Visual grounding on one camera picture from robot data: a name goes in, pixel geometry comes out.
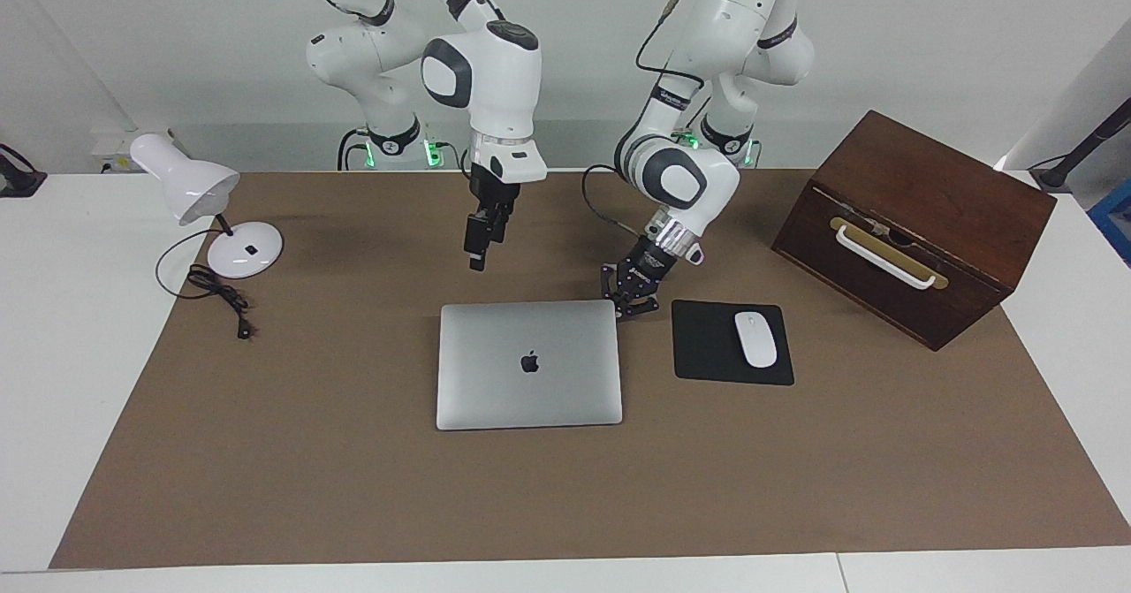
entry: computer mouse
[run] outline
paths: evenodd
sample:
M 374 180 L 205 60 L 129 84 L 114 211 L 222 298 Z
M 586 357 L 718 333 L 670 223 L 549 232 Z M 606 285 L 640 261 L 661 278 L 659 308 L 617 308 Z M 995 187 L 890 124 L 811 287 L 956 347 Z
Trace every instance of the computer mouse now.
M 752 368 L 769 368 L 777 362 L 777 344 L 769 321 L 760 312 L 739 312 L 734 316 L 742 352 Z

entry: laptop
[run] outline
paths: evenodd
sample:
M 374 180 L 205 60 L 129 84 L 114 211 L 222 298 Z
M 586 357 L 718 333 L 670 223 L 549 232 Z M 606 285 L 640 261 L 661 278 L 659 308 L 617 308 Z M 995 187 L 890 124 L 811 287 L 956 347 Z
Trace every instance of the laptop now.
M 620 422 L 621 373 L 611 301 L 441 309 L 437 428 Z

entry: lamp shade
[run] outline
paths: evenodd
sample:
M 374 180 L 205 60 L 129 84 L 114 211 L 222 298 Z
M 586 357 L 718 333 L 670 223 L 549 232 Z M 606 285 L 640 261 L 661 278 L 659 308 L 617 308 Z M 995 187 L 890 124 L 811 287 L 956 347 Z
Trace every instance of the lamp shade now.
M 162 135 L 139 135 L 130 145 L 130 157 L 161 181 L 165 204 L 181 226 L 219 215 L 240 174 L 218 163 L 195 161 Z

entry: brown tabletop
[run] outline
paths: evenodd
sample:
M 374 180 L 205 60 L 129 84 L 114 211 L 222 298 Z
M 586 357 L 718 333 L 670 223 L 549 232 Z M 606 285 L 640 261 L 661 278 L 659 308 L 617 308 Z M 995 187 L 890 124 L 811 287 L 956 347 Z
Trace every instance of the brown tabletop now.
M 435 430 L 440 307 L 597 296 L 633 239 L 577 174 L 524 188 L 483 274 L 458 174 L 244 175 L 227 217 L 286 238 L 240 283 L 259 333 L 176 302 L 52 568 L 1131 543 L 1000 309 L 933 353 L 769 250 L 809 174 L 748 171 L 619 327 L 623 424 L 485 432 Z M 780 306 L 796 385 L 675 378 L 674 299 Z

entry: white desk lamp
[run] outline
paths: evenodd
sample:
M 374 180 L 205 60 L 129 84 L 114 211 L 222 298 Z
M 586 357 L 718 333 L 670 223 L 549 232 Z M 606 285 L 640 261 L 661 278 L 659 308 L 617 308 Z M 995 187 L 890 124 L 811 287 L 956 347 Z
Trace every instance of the white desk lamp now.
M 267 269 L 283 252 L 283 235 L 264 222 L 228 226 L 223 213 L 240 174 L 218 163 L 190 160 L 162 135 L 139 135 L 130 156 L 158 179 L 165 203 L 181 226 L 214 215 L 223 234 L 208 250 L 208 267 L 226 280 L 242 280 Z

